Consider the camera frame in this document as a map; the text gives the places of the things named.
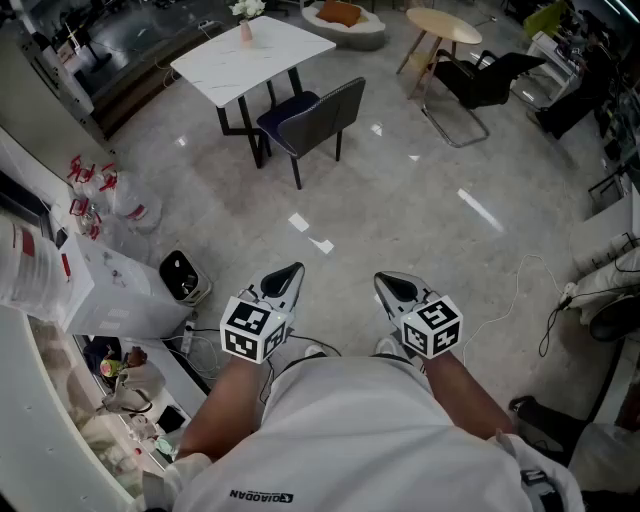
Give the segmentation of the round wooden side table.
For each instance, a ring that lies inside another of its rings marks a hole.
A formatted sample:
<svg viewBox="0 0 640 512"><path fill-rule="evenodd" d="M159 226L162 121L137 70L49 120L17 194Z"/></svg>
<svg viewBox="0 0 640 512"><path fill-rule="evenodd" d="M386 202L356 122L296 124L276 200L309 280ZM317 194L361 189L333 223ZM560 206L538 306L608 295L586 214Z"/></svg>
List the round wooden side table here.
<svg viewBox="0 0 640 512"><path fill-rule="evenodd" d="M455 54L459 44L476 46L482 42L483 38L471 24L444 11L427 7L411 7L406 9L405 14L409 22L419 29L419 33L402 59L396 74L399 75L410 61L418 65L414 85L407 94L407 98L411 99L422 79L425 76L430 77L435 70L436 53L444 41L451 43L452 54ZM419 54L418 47L427 34L435 37L434 43L426 54Z"/></svg>

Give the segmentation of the beige handbag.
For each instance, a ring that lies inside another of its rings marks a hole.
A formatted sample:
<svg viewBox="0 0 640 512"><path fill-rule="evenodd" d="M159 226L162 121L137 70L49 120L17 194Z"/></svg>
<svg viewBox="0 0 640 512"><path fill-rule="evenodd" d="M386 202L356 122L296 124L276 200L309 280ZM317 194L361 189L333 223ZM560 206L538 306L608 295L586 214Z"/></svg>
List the beige handbag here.
<svg viewBox="0 0 640 512"><path fill-rule="evenodd" d="M102 399L102 409L118 415L147 413L164 386L161 371L142 348L134 346L116 378L113 391Z"/></svg>

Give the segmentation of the person's right forearm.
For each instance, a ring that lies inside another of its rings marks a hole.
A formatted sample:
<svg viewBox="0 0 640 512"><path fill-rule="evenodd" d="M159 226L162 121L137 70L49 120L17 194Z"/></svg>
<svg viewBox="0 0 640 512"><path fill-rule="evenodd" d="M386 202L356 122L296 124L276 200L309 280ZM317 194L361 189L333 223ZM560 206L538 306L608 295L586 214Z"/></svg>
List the person's right forearm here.
<svg viewBox="0 0 640 512"><path fill-rule="evenodd" d="M498 431L515 433L507 413L454 354L422 357L422 362L435 399L457 427L485 440Z"/></svg>

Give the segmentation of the black round seat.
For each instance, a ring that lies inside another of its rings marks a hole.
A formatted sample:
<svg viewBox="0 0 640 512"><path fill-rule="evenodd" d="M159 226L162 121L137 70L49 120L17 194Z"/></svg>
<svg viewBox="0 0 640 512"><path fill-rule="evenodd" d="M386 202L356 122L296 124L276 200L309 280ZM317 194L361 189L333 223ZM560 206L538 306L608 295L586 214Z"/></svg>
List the black round seat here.
<svg viewBox="0 0 640 512"><path fill-rule="evenodd" d="M591 337L616 342L640 329L640 295L623 296L601 308L589 323Z"/></svg>

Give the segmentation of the person's left forearm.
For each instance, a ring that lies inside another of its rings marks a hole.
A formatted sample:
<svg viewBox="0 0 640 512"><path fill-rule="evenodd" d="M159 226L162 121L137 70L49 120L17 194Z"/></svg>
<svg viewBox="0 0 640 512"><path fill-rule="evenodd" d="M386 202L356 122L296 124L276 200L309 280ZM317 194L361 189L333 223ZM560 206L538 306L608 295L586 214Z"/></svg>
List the person's left forearm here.
<svg viewBox="0 0 640 512"><path fill-rule="evenodd" d="M203 454L218 460L249 437L256 426L262 369L232 356L191 419L176 459Z"/></svg>

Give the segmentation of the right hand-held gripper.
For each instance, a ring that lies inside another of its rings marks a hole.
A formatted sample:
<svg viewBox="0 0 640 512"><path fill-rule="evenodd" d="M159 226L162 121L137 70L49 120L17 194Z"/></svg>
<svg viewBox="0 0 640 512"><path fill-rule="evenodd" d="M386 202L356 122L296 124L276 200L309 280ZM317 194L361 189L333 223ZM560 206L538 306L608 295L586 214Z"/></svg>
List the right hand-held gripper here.
<svg viewBox="0 0 640 512"><path fill-rule="evenodd" d="M448 295L427 302L432 290L407 273L376 273L374 288L389 318L399 318L401 342L417 354L435 358L459 343L463 315ZM427 303L407 312L409 302Z"/></svg>

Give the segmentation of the white flower bunch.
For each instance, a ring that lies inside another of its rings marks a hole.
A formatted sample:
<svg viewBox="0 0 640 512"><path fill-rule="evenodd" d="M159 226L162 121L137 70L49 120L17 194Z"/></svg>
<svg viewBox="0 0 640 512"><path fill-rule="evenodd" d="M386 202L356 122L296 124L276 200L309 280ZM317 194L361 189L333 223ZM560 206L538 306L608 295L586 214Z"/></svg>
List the white flower bunch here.
<svg viewBox="0 0 640 512"><path fill-rule="evenodd" d="M260 16L265 8L266 4L263 0L237 0L230 6L232 14L242 20L250 20Z"/></svg>

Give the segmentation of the large jug with red label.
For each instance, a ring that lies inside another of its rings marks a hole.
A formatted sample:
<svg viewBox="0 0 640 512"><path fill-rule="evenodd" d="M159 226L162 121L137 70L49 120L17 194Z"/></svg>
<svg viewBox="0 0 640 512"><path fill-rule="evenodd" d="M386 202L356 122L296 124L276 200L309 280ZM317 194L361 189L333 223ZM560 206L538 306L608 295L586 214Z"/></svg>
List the large jug with red label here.
<svg viewBox="0 0 640 512"><path fill-rule="evenodd" d="M0 305L57 322L70 293L55 244L0 214Z"/></svg>

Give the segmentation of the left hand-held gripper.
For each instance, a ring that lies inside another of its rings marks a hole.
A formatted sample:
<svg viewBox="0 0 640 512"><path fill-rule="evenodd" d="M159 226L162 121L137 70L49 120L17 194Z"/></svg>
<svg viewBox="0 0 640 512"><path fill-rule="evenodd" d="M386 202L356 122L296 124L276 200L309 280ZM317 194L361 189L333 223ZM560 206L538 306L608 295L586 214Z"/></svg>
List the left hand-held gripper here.
<svg viewBox="0 0 640 512"><path fill-rule="evenodd" d="M263 363L285 342L305 275L301 262L256 272L220 321L224 352Z"/></svg>

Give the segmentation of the person's white t-shirt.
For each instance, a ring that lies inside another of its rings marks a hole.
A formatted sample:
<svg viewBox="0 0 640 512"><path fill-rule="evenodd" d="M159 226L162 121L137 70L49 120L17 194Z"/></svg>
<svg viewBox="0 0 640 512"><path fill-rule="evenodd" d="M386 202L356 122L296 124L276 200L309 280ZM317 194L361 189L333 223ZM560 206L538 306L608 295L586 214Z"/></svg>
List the person's white t-shirt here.
<svg viewBox="0 0 640 512"><path fill-rule="evenodd" d="M585 512L560 464L518 435L457 427L423 369L312 357L273 382L252 434L218 460L146 475L130 512Z"/></svg>

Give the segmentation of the orange cushion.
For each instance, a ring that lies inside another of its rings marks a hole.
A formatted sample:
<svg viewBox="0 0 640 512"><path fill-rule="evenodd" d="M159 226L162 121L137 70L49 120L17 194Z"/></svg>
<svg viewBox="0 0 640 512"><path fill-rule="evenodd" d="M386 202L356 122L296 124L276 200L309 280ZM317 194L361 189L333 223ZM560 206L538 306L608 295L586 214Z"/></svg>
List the orange cushion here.
<svg viewBox="0 0 640 512"><path fill-rule="evenodd" d="M360 16L359 7L338 0L326 0L316 14L316 17L323 21L338 23L348 28L356 25Z"/></svg>

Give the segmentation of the grey metal locker cabinet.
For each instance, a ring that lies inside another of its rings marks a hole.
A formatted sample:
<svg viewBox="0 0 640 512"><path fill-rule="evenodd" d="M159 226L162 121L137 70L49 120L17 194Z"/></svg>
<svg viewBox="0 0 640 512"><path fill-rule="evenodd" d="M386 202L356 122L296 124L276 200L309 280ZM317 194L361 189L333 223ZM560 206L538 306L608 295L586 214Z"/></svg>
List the grey metal locker cabinet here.
<svg viewBox="0 0 640 512"><path fill-rule="evenodd" d="M104 146L93 110L91 98L52 47L42 48L19 20L0 28L0 126L14 139L68 128Z"/></svg>

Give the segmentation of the white curved counter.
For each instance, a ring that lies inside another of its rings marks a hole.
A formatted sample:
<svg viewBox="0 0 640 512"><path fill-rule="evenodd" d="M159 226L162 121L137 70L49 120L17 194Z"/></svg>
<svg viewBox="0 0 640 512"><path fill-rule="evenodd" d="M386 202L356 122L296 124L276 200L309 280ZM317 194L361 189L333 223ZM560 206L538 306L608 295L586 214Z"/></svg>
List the white curved counter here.
<svg viewBox="0 0 640 512"><path fill-rule="evenodd" d="M0 306L0 512L126 512L168 461L98 416L104 392L76 340Z"/></svg>

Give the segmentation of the white round lounge seat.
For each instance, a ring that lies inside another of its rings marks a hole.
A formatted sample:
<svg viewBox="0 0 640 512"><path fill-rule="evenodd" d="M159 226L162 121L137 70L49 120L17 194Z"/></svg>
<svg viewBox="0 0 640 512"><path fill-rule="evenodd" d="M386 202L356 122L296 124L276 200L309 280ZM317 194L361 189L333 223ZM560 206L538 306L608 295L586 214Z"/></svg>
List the white round lounge seat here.
<svg viewBox="0 0 640 512"><path fill-rule="evenodd" d="M323 7L324 2L317 1L302 9L303 26L309 32L334 42L337 47L358 51L374 51L385 45L386 25L376 14L358 7L357 23L347 27L320 19L318 14Z"/></svg>

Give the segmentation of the beige unit with black opening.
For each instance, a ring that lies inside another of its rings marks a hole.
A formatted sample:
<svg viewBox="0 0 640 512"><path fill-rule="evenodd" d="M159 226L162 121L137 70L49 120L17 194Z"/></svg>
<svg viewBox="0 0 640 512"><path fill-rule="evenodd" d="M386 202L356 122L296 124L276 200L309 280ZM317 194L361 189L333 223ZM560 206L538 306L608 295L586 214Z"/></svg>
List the beige unit with black opening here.
<svg viewBox="0 0 640 512"><path fill-rule="evenodd" d="M174 299L185 305L195 307L211 292L210 279L180 248L164 257L159 274Z"/></svg>

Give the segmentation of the white marble table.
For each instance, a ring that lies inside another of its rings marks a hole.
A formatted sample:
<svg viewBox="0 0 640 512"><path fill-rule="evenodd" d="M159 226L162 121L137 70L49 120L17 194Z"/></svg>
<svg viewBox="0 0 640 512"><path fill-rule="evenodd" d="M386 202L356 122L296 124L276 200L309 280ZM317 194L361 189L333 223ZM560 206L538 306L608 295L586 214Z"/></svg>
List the white marble table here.
<svg viewBox="0 0 640 512"><path fill-rule="evenodd" d="M269 144L252 125L246 95L287 73L293 93L302 93L298 66L336 48L328 39L294 25L260 16L249 21L253 42L243 45L239 26L218 35L171 63L171 68L216 108L222 134L245 137L255 166Z"/></svg>

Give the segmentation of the black cantilever office chair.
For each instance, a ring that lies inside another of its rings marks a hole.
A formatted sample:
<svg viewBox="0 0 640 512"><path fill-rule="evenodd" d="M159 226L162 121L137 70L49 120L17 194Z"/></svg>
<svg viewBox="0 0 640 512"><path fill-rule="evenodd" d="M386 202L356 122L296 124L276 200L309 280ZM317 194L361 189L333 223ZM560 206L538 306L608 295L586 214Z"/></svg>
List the black cantilever office chair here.
<svg viewBox="0 0 640 512"><path fill-rule="evenodd" d="M512 82L545 63L544 58L537 56L509 52L498 57L489 50L484 50L477 61L472 63L454 57L452 52L439 49L433 62L427 66L425 91L428 91L432 79L437 78L476 122L483 135L466 142L455 142L436 120L426 101L423 101L421 111L449 146L460 149L482 142L489 137L490 131L475 114L475 110L506 104Z"/></svg>

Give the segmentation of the white water dispenser cabinet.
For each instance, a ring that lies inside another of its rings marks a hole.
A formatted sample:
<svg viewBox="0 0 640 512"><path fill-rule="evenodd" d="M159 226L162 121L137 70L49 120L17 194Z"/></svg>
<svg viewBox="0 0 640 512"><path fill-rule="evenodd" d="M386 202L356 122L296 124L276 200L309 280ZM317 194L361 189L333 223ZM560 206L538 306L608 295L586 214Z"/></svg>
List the white water dispenser cabinet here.
<svg viewBox="0 0 640 512"><path fill-rule="evenodd" d="M83 235L70 235L60 253L70 295L58 324L68 334L163 338L193 311L157 270Z"/></svg>

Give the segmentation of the dark blue dining chair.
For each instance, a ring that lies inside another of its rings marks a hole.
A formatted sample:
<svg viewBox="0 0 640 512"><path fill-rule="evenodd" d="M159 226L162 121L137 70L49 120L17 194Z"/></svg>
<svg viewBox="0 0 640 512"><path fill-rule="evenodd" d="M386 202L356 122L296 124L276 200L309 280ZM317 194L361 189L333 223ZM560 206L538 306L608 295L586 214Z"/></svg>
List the dark blue dining chair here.
<svg viewBox="0 0 640 512"><path fill-rule="evenodd" d="M260 130L289 155L298 190L302 189L298 160L312 149L336 137L335 160L340 161L343 131L357 119L365 85L366 80L358 77L323 97L303 91L257 119Z"/></svg>

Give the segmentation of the group of clear water jugs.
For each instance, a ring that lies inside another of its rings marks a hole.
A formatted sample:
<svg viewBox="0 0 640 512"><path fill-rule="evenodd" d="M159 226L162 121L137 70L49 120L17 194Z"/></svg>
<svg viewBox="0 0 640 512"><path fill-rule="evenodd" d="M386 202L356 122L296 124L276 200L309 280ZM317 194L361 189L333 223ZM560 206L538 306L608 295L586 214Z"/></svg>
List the group of clear water jugs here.
<svg viewBox="0 0 640 512"><path fill-rule="evenodd" d="M141 234L151 233L160 223L162 201L158 195L114 162L101 165L76 155L66 179L75 193L71 215L98 221L115 217Z"/></svg>

